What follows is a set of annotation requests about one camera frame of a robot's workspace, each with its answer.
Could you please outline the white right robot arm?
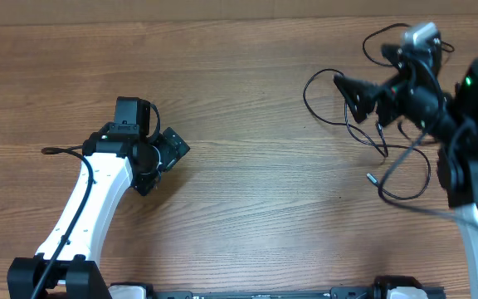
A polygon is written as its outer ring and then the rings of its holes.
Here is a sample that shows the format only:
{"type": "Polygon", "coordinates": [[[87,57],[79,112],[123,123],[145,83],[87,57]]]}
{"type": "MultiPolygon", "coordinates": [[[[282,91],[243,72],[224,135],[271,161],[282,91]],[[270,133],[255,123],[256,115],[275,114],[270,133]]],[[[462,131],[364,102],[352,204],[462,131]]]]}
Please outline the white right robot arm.
{"type": "Polygon", "coordinates": [[[450,95],[437,81],[441,53],[432,49],[383,46],[398,74],[382,85],[337,75],[334,84],[352,115],[362,122],[376,112],[382,126],[403,116],[439,141],[437,175],[450,212],[432,211],[457,223],[468,263],[471,296],[478,298],[478,57],[450,95]]]}

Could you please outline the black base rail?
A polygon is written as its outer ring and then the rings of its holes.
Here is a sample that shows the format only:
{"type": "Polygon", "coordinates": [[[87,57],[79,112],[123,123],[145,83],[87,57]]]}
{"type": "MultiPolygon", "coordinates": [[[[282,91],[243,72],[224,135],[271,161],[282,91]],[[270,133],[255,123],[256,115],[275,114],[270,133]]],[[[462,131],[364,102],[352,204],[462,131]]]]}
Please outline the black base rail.
{"type": "Polygon", "coordinates": [[[120,282],[108,288],[114,299],[446,299],[443,287],[425,287],[414,277],[378,276],[367,286],[337,286],[327,290],[258,292],[159,292],[149,284],[120,282]]]}

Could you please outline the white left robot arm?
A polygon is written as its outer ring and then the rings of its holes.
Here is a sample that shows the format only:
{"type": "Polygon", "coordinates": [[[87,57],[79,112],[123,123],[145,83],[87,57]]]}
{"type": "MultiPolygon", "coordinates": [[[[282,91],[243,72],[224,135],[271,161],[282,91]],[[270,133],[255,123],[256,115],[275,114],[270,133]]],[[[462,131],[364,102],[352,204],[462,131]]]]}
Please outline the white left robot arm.
{"type": "Polygon", "coordinates": [[[162,175],[190,150],[172,128],[151,130],[157,107],[120,96],[113,121],[82,145],[46,147],[43,154],[70,154],[81,161],[68,202],[33,257],[17,257],[7,272],[12,298],[48,298],[65,287],[64,298],[153,298],[152,286],[137,282],[107,285],[100,273],[105,237],[127,189],[148,195],[162,175]]]}

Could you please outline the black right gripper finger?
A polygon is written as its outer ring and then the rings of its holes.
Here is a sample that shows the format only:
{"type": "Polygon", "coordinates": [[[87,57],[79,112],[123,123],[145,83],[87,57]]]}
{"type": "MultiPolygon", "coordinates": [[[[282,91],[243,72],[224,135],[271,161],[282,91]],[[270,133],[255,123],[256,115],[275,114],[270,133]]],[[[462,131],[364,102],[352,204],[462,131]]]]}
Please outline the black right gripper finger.
{"type": "Polygon", "coordinates": [[[354,120],[364,122],[375,109],[380,88],[371,82],[335,75],[334,84],[348,105],[354,120]]]}
{"type": "Polygon", "coordinates": [[[399,45],[383,44],[381,46],[381,54],[390,63],[391,66],[403,65],[403,49],[399,45]]]}

